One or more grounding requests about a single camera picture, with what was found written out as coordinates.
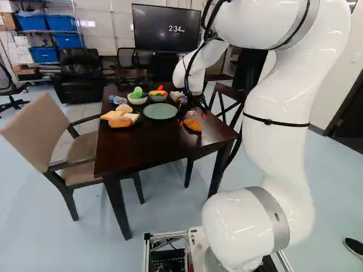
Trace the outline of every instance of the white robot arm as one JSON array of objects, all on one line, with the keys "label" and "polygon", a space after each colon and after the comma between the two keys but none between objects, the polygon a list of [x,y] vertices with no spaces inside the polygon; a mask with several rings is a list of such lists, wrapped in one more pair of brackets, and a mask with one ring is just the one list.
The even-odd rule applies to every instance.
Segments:
[{"label": "white robot arm", "polygon": [[[192,95],[201,94],[205,68],[228,44],[277,54],[243,113],[244,151],[263,179],[259,186],[212,196],[202,211],[210,248],[223,269],[250,271],[263,256],[302,242],[313,228],[305,137],[314,97],[347,44],[351,13],[345,0],[220,1],[212,27],[223,41],[201,44],[186,78]],[[185,85],[193,55],[176,66],[177,87]]]}]

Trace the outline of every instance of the shelving unit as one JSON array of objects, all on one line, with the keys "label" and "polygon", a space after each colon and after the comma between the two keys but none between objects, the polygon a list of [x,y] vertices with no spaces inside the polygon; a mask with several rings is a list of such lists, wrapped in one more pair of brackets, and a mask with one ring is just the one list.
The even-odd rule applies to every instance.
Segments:
[{"label": "shelving unit", "polygon": [[77,34],[78,31],[57,31],[57,30],[20,30],[17,33],[69,33]]},{"label": "shelving unit", "polygon": [[[71,12],[71,10],[73,11],[73,17],[75,17],[76,19],[76,26],[77,26],[77,30],[76,31],[53,31],[53,30],[16,30],[16,29],[8,29],[8,30],[1,30],[1,31],[6,31],[6,32],[14,32],[13,36],[22,36],[21,34],[30,34],[30,36],[33,36],[35,34],[50,34],[50,39],[53,43],[53,45],[55,46],[55,42],[54,42],[54,37],[52,34],[54,33],[68,33],[68,34],[78,34],[79,36],[79,40],[81,42],[81,45],[84,46],[84,40],[82,38],[82,29],[81,29],[81,24],[79,22],[79,16],[78,16],[78,10],[77,10],[77,4],[74,0],[12,0],[12,2],[17,2],[19,3],[20,6],[20,10],[26,10],[26,5],[28,4],[34,4],[33,8],[34,9],[40,9],[44,14],[47,14],[46,9],[52,9],[52,8],[63,8],[65,7],[66,9],[69,9],[69,11]],[[19,80],[16,71],[13,68],[13,65],[28,65],[29,68],[33,68],[36,67],[37,65],[58,65],[60,64],[60,62],[42,62],[42,63],[11,63],[11,58],[9,56],[9,46],[7,47],[6,44],[4,44],[2,41],[0,41],[1,46],[3,47],[3,50],[0,50],[2,58],[6,59],[9,64],[6,65],[8,70],[9,68],[12,70],[11,74],[14,74],[16,76],[16,79],[21,82],[21,80]],[[29,82],[42,82],[42,81],[50,81],[50,77],[48,75],[45,75],[43,79],[34,79],[34,80],[27,80]]]}]

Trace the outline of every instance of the plastic bottle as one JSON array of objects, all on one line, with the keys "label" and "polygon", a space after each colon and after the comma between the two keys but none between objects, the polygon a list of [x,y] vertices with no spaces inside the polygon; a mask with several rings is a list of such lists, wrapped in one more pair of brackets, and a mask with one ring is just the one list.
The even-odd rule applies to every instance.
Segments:
[{"label": "plastic bottle", "polygon": [[116,95],[109,95],[108,100],[111,103],[117,104],[117,105],[121,105],[121,104],[127,104],[127,99],[123,98],[123,97],[119,97]]}]

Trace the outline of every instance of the white bowl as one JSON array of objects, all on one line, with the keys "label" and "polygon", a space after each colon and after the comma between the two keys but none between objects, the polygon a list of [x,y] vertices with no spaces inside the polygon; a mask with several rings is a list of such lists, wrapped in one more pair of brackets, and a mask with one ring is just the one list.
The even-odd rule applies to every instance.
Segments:
[{"label": "white bowl", "polygon": [[142,104],[146,103],[146,101],[147,101],[147,96],[145,96],[144,98],[140,98],[140,99],[134,99],[134,98],[130,98],[130,95],[131,95],[131,93],[129,93],[127,95],[127,99],[133,105],[142,105]]},{"label": "white bowl", "polygon": [[151,100],[154,102],[164,102],[166,100],[166,98],[168,97],[168,93],[166,93],[165,96],[154,96],[149,93],[149,96],[150,96]]}]

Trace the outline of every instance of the gray floor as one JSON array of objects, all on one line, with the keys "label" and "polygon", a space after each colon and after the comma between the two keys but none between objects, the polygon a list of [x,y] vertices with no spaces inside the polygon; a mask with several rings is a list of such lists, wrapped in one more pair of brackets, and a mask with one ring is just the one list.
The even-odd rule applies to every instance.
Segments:
[{"label": "gray floor", "polygon": [[[214,83],[209,83],[210,96]],[[50,87],[18,95],[32,100]],[[0,97],[0,103],[7,97]],[[218,98],[214,112],[219,110]],[[99,104],[65,106],[71,120],[99,112]],[[2,113],[0,127],[15,114]],[[81,125],[81,133],[97,128]],[[62,158],[71,138],[64,135],[53,160]],[[134,238],[125,241],[102,185],[75,191],[80,215],[73,222],[61,195],[7,142],[0,138],[0,271],[141,271],[142,234],[183,230],[200,224],[215,155],[196,162],[191,186],[184,189],[185,161],[141,172],[146,203],[140,205],[131,180],[122,182]],[[316,204],[313,234],[287,249],[296,272],[362,271],[363,263],[345,250],[342,240],[363,240],[363,156],[313,132],[307,136],[306,170]],[[227,169],[221,190],[257,185],[261,173],[241,149]]]}]

